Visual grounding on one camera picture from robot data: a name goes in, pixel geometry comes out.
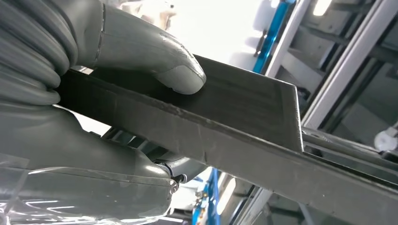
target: metal plate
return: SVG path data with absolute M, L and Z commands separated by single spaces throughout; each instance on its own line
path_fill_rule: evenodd
M 293 86 L 198 61 L 207 84 L 193 96 L 141 73 L 69 71 L 60 105 L 348 222 L 395 223 L 396 190 L 302 153 Z

